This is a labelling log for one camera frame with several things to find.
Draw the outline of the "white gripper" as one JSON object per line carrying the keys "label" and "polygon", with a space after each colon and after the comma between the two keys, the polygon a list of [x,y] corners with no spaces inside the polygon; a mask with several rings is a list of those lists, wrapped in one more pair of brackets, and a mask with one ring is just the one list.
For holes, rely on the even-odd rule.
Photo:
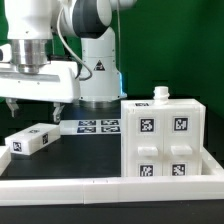
{"label": "white gripper", "polygon": [[54,102],[53,121],[59,123],[63,103],[72,103],[80,97],[77,64],[52,61],[41,67],[38,74],[30,75],[17,72],[12,64],[0,63],[0,97],[7,98],[13,118],[19,113],[16,99]]}

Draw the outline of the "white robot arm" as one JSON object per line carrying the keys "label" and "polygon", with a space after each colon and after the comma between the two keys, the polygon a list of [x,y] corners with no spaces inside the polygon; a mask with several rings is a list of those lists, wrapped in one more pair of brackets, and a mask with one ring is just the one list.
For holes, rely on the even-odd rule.
{"label": "white robot arm", "polygon": [[112,13],[137,0],[3,0],[8,42],[0,45],[0,98],[108,108],[126,96],[116,68],[120,33]]}

